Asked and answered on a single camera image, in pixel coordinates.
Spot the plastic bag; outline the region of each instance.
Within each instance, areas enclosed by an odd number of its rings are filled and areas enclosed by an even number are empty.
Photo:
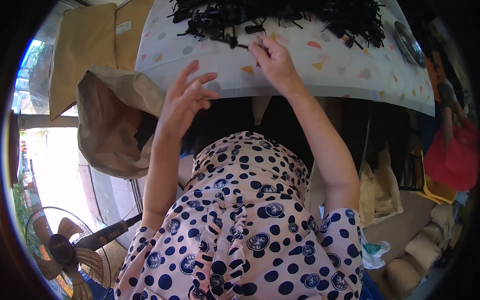
[[[365,269],[378,269],[385,265],[382,255],[390,250],[389,243],[384,240],[378,245],[369,243],[363,235],[363,230],[360,230],[360,244],[362,247],[363,267]]]

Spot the left hand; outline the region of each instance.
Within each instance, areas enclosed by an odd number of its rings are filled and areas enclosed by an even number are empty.
[[[181,140],[192,124],[196,113],[202,108],[210,108],[211,104],[208,99],[218,99],[217,92],[202,88],[203,84],[214,80],[217,73],[205,73],[187,82],[188,76],[197,70],[198,60],[193,60],[180,72],[168,89],[158,120],[157,129],[160,134]]]

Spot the label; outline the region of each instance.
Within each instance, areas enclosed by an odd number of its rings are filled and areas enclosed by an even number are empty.
[[[132,22],[128,21],[117,26],[117,35],[130,30],[132,28]]]

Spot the patterned tablecloth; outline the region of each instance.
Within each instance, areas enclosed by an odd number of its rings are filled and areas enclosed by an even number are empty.
[[[409,64],[393,38],[394,22],[407,21],[396,0],[383,0],[380,8],[386,38],[384,47],[367,48],[359,37],[357,45],[347,48],[343,39],[325,30],[326,24],[312,19],[279,27],[273,18],[264,24],[267,35],[287,47],[305,86],[314,96],[351,97],[381,101],[411,108],[434,116],[433,90],[426,69]],[[171,3],[155,0],[146,19],[138,49],[135,70],[145,73],[158,86],[167,89],[178,72],[191,60],[200,61],[199,74],[217,72],[208,88],[221,97],[278,95],[244,48],[230,49],[228,44],[208,38],[198,42],[192,35],[177,36],[187,20],[173,24]],[[236,26],[239,43],[248,44],[255,34],[247,35],[244,26]]]

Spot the hand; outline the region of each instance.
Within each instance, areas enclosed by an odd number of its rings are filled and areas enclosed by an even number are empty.
[[[182,139],[200,109],[209,109],[208,99],[218,99],[218,93],[202,88],[214,80],[217,73],[206,73],[187,82],[188,76],[198,70],[198,60],[193,60],[178,75],[167,91],[165,103],[158,120],[159,132]]]
[[[263,36],[262,41],[265,50],[255,40],[249,43],[248,50],[268,81],[287,98],[291,93],[304,90],[287,48],[267,36]]]

